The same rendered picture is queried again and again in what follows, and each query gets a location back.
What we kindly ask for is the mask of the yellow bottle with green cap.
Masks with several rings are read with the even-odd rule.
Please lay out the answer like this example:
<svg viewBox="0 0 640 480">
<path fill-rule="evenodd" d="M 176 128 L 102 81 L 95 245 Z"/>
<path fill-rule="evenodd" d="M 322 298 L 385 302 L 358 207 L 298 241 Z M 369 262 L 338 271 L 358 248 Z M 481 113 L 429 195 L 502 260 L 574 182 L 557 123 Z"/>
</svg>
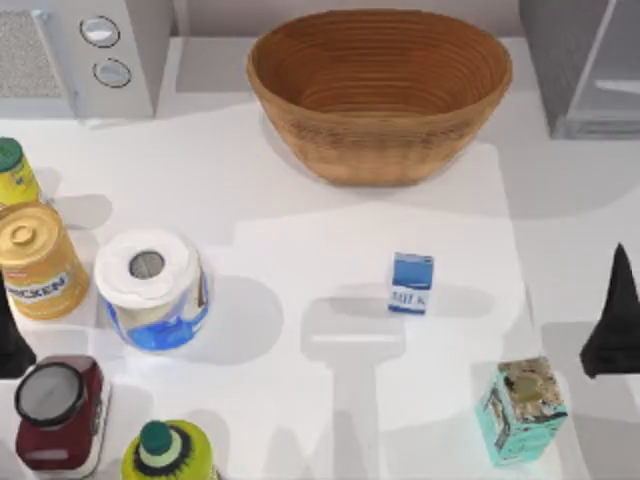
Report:
<svg viewBox="0 0 640 480">
<path fill-rule="evenodd" d="M 22 146 L 0 137 L 0 209 L 32 201 L 42 201 L 41 189 Z"/>
</svg>

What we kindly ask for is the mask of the pale microwave oven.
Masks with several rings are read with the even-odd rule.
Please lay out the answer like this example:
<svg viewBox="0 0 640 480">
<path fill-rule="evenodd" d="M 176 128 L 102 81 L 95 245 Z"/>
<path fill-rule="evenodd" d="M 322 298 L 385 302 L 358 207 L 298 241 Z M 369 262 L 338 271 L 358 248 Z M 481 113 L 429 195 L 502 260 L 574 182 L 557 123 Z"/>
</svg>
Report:
<svg viewBox="0 0 640 480">
<path fill-rule="evenodd" d="M 82 38 L 95 16 L 119 27 L 113 47 Z M 0 0 L 0 119 L 154 117 L 174 25 L 173 0 Z M 94 78 L 108 58 L 129 67 L 124 88 Z"/>
</svg>

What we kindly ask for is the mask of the brown woven basket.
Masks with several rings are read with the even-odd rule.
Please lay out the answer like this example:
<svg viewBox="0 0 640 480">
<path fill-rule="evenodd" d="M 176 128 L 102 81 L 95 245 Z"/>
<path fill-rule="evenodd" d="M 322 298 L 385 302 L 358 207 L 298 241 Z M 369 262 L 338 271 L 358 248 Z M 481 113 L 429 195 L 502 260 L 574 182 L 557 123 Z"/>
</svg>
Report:
<svg viewBox="0 0 640 480">
<path fill-rule="evenodd" d="M 333 185 L 395 187 L 444 168 L 512 81 L 507 48 L 450 16 L 330 10 L 258 38 L 246 63 L 267 119 Z"/>
</svg>

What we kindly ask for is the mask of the lime green bottle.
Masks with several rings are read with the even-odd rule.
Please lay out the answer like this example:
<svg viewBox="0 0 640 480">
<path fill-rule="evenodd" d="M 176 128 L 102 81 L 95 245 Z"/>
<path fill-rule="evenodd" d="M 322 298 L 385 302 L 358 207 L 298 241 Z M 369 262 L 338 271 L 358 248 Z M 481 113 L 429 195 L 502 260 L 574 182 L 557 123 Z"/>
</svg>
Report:
<svg viewBox="0 0 640 480">
<path fill-rule="evenodd" d="M 151 420 L 127 447 L 120 480 L 220 480 L 206 433 L 185 420 Z"/>
</svg>

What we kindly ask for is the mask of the round microwave knob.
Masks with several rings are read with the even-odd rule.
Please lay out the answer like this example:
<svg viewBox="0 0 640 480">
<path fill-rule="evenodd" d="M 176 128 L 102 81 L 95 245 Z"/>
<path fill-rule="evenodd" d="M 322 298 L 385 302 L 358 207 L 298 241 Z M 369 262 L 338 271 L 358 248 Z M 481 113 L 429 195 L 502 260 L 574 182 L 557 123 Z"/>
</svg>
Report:
<svg viewBox="0 0 640 480">
<path fill-rule="evenodd" d="M 82 38 L 97 48 L 111 48 L 120 40 L 117 24 L 105 16 L 83 19 L 79 25 Z"/>
<path fill-rule="evenodd" d="M 93 75 L 101 85 L 112 89 L 124 88 L 132 80 L 129 67 L 115 58 L 95 63 Z"/>
</svg>

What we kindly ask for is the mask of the teal carton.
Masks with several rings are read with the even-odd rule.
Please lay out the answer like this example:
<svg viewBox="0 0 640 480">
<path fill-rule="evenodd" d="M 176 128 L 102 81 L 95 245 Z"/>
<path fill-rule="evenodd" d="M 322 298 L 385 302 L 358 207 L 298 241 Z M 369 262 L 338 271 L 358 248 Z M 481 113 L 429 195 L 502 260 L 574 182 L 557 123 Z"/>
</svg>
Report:
<svg viewBox="0 0 640 480">
<path fill-rule="evenodd" d="M 547 357 L 498 363 L 476 417 L 493 465 L 539 459 L 568 417 Z"/>
</svg>

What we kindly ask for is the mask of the gold can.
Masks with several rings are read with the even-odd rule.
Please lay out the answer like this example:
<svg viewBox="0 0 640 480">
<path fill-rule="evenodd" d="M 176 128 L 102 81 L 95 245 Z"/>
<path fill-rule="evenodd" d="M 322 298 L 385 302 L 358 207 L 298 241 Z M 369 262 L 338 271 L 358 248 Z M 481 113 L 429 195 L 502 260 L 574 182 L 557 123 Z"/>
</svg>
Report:
<svg viewBox="0 0 640 480">
<path fill-rule="evenodd" d="M 0 270 L 18 312 L 32 320 L 70 314 L 89 289 L 61 216 L 38 201 L 0 210 Z"/>
</svg>

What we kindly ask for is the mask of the blue and white milk carton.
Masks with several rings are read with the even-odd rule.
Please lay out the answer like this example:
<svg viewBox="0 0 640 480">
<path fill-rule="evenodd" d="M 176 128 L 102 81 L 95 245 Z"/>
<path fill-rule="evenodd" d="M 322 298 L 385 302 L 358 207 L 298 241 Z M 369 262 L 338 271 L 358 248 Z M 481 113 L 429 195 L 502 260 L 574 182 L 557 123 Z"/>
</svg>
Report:
<svg viewBox="0 0 640 480">
<path fill-rule="evenodd" d="M 388 309 L 396 313 L 425 315 L 433 286 L 431 256 L 396 252 L 393 257 Z"/>
</svg>

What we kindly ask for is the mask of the white paper roll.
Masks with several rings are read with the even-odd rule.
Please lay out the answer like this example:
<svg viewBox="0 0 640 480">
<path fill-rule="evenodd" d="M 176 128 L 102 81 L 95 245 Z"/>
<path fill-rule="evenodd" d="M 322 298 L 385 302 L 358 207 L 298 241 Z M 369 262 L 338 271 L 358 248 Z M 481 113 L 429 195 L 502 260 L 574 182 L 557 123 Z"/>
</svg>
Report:
<svg viewBox="0 0 640 480">
<path fill-rule="evenodd" d="M 181 348 L 209 313 L 206 271 L 195 245 L 163 229 L 114 236 L 97 254 L 95 283 L 118 335 L 153 353 Z"/>
</svg>

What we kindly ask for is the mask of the dark red jar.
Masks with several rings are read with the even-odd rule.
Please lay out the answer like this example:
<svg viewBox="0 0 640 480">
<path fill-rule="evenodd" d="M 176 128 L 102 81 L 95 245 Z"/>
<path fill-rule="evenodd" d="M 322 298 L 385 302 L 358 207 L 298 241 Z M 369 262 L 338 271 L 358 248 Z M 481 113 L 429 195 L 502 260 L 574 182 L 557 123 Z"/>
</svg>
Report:
<svg viewBox="0 0 640 480">
<path fill-rule="evenodd" d="M 15 452 L 39 480 L 83 480 L 96 469 L 110 383 L 90 355 L 51 355 L 21 379 Z"/>
</svg>

